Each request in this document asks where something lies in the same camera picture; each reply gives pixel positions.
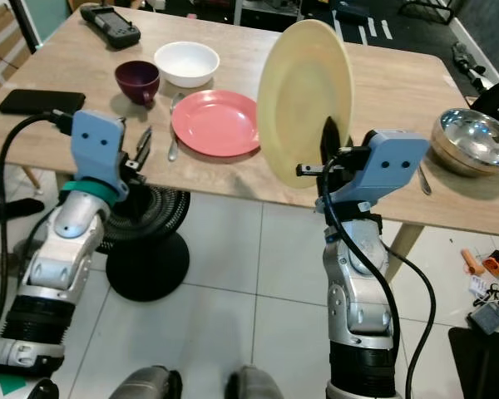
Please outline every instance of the stainless steel bowl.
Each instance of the stainless steel bowl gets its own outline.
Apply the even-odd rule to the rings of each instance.
[[[434,123],[431,145],[444,164],[461,175],[499,173],[499,121],[481,112],[445,111]]]

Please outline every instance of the white tile floor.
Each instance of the white tile floor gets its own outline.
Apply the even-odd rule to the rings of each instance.
[[[38,171],[49,209],[57,191],[51,172]],[[33,196],[18,168],[8,168],[12,199]],[[10,246],[27,236],[43,213],[10,223]],[[384,222],[390,244],[399,223]],[[214,234],[211,226],[216,226]],[[190,271],[173,294],[154,303],[121,298],[105,277],[105,256],[91,276],[66,342],[67,359],[54,374],[61,397],[107,398],[132,371],[164,364],[182,372],[185,398],[221,398],[229,374],[252,362],[272,374],[286,399],[324,397],[329,378],[321,253],[324,222],[308,209],[192,195],[180,233],[190,248]],[[409,258],[431,279],[436,325],[413,380],[415,399],[460,398],[447,331],[465,326],[472,295],[459,252],[499,249],[499,237],[425,228]],[[14,296],[11,278],[10,300]],[[402,267],[393,280],[402,318],[396,385],[405,374],[427,320],[427,294]]]

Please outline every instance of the pink plate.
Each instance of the pink plate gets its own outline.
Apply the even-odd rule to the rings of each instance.
[[[259,148],[257,104],[226,90],[198,91],[172,114],[177,136],[191,149],[213,156],[236,156]]]

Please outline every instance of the purple cup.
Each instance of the purple cup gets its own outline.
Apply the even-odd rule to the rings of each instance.
[[[115,69],[115,78],[131,101],[141,106],[153,104],[160,81],[157,66],[146,61],[124,62]]]

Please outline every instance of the black smartphone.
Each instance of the black smartphone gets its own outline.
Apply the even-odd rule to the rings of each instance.
[[[83,93],[15,89],[0,103],[0,112],[35,115],[44,111],[59,110],[73,114],[82,108],[84,102]]]

